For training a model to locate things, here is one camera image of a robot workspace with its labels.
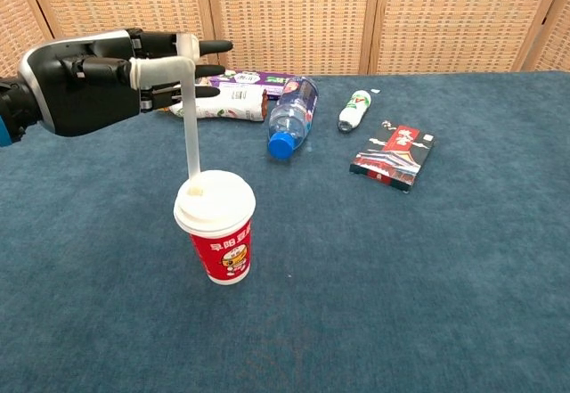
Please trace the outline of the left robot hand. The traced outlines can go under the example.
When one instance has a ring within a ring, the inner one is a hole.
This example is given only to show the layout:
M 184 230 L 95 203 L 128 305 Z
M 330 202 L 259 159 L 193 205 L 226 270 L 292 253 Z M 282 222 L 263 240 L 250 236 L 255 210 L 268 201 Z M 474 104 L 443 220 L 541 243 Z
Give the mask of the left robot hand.
M 132 88 L 130 61 L 180 55 L 182 42 L 181 34 L 132 28 L 30 49 L 17 75 L 1 81 L 1 144 L 18 142 L 37 122 L 73 137 L 180 102 L 178 82 L 167 76 Z

